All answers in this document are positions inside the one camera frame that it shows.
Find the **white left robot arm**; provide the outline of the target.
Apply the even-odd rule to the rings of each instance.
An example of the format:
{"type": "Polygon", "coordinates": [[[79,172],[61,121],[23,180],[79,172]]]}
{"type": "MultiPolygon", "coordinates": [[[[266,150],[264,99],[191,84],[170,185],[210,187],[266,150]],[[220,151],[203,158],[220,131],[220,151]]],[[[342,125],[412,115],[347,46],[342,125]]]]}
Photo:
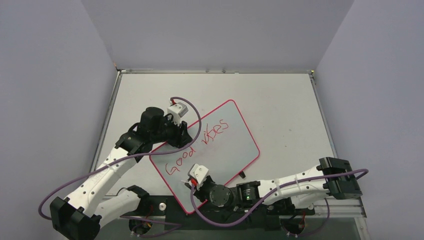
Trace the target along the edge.
{"type": "Polygon", "coordinates": [[[163,111],[148,107],[140,121],[122,134],[104,162],[92,175],[65,198],[56,197],[49,205],[53,228],[69,240],[93,240],[101,228],[120,216],[134,212],[143,215],[149,209],[149,194],[138,186],[103,200],[115,183],[154,144],[168,143],[175,150],[192,142],[188,125],[181,120],[188,112],[183,103],[174,103],[163,111]]]}

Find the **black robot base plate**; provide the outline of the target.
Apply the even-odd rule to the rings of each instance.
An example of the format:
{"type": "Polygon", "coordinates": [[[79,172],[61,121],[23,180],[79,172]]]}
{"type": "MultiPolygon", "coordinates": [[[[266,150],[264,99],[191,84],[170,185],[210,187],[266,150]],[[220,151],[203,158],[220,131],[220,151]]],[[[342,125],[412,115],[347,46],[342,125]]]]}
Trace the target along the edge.
{"type": "MultiPolygon", "coordinates": [[[[214,209],[209,203],[200,207],[200,212],[209,220],[230,224],[240,219],[246,210],[214,209]]],[[[261,204],[241,223],[228,227],[229,230],[262,229],[265,231],[287,230],[302,231],[305,217],[313,216],[314,209],[296,209],[288,200],[279,200],[271,206],[261,204]]],[[[219,230],[220,227],[204,221],[198,214],[183,211],[177,200],[170,195],[153,195],[143,199],[136,210],[124,214],[129,220],[129,228],[136,233],[147,233],[152,227],[162,222],[165,230],[219,230]]]]}

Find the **pink-framed whiteboard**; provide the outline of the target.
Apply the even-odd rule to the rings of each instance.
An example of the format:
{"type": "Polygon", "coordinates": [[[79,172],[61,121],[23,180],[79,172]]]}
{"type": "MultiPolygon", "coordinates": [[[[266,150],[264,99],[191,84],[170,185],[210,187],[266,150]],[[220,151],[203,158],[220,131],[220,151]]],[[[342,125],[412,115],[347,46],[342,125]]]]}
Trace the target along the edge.
{"type": "Polygon", "coordinates": [[[231,182],[239,172],[254,162],[260,149],[244,120],[236,102],[227,100],[188,127],[194,137],[201,132],[188,148],[169,154],[173,149],[164,143],[154,149],[150,161],[185,213],[195,210],[190,200],[190,188],[183,181],[194,164],[207,167],[212,179],[221,185],[231,182]]]}

